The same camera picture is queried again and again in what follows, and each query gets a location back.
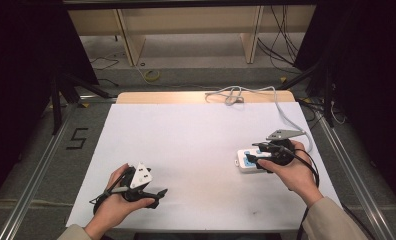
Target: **beige sleeve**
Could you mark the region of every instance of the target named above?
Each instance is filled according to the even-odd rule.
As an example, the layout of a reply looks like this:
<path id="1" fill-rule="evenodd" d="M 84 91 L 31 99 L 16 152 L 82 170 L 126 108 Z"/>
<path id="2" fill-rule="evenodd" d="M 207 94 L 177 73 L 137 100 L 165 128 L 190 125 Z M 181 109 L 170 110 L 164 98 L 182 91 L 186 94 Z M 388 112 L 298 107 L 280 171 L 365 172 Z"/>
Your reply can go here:
<path id="1" fill-rule="evenodd" d="M 311 206 L 303 227 L 309 239 L 367 239 L 344 210 L 327 197 Z"/>
<path id="2" fill-rule="evenodd" d="M 79 225 L 73 224 L 68 227 L 58 240 L 92 240 L 85 230 Z"/>

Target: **floor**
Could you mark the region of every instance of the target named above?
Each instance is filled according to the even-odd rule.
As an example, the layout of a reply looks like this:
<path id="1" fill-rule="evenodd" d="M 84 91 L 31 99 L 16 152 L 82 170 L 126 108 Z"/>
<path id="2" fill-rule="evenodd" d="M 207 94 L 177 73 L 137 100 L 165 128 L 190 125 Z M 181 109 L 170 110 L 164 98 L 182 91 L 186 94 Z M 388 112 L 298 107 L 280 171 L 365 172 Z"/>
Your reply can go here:
<path id="1" fill-rule="evenodd" d="M 299 48 L 303 34 L 291 34 L 294 45 Z M 262 34 L 262 42 L 272 46 L 276 34 Z M 253 64 L 247 64 L 238 34 L 206 35 L 154 35 L 148 36 L 142 51 L 138 67 L 128 64 L 121 41 L 114 36 L 81 37 L 85 50 L 95 68 L 101 87 L 105 90 L 122 92 L 139 89 L 144 91 L 147 83 L 141 72 L 159 71 L 161 79 L 149 86 L 147 91 L 179 91 L 205 89 L 214 86 L 214 79 L 223 79 L 224 84 L 254 84 L 248 79 L 254 76 L 271 74 L 271 80 L 259 82 L 252 86 L 280 84 L 282 78 L 291 79 L 297 70 L 285 62 L 273 60 L 260 48 L 256 51 Z M 285 58 L 290 55 L 284 42 L 278 40 L 274 50 Z M 185 79 L 189 86 L 179 87 L 179 79 Z M 294 86 L 291 91 L 296 97 L 305 95 L 305 82 Z M 51 135 L 52 109 L 44 111 L 41 121 L 31 136 L 31 141 L 23 152 L 23 160 L 17 164 L 0 191 L 0 235 L 7 230 L 8 221 L 15 213 L 17 204 L 26 196 L 26 186 L 30 186 L 32 176 L 37 184 L 27 202 L 25 212 L 17 212 L 11 232 L 14 239 L 55 239 L 65 229 L 65 221 L 70 214 L 78 189 L 82 184 L 90 158 L 99 140 L 99 134 L 113 101 L 91 97 L 90 92 L 79 89 L 83 96 L 82 105 L 68 105 L 63 109 L 67 126 L 60 135 Z M 335 121 L 335 128 L 324 126 L 320 115 L 303 107 L 308 117 L 312 134 L 320 154 L 332 179 L 340 200 L 366 225 L 370 232 L 379 239 L 396 239 L 396 198 L 379 172 L 370 164 L 352 124 L 341 119 Z M 79 127 L 87 128 L 79 137 L 87 138 L 79 151 L 69 150 L 73 144 L 72 133 Z M 344 169 L 352 165 L 363 185 L 351 181 L 353 173 Z M 37 169 L 43 167 L 43 174 L 36 175 Z M 112 230 L 114 239 L 131 239 L 132 233 Z M 282 239 L 294 239 L 295 233 L 282 233 Z"/>

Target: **black device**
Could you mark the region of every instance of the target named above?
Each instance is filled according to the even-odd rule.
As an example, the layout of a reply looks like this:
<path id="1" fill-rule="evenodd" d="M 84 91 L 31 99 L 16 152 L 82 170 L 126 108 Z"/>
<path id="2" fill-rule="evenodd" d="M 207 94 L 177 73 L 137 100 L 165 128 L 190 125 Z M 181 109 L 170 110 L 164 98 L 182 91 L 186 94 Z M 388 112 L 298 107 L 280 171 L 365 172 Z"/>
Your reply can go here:
<path id="1" fill-rule="evenodd" d="M 258 146 L 261 152 L 269 152 L 270 157 L 256 157 L 255 155 L 245 154 L 249 162 L 254 163 L 257 169 L 264 169 L 258 164 L 258 159 L 272 161 L 278 165 L 288 165 L 294 159 L 294 145 L 291 140 L 272 140 L 270 142 L 254 143 L 253 146 Z"/>
<path id="2" fill-rule="evenodd" d="M 101 195 L 90 201 L 90 203 L 95 205 L 93 213 L 95 214 L 104 200 L 112 194 L 121 194 L 128 202 L 136 202 L 142 198 L 153 198 L 155 202 L 148 205 L 146 208 L 157 208 L 160 203 L 159 200 L 165 196 L 168 189 L 164 189 L 157 194 L 145 192 L 145 187 L 152 181 L 152 176 L 149 173 L 150 171 L 150 168 L 145 168 L 141 163 L 139 164 L 138 169 L 129 167 L 110 188 L 106 189 Z M 118 183 L 120 183 L 120 187 L 114 188 Z"/>

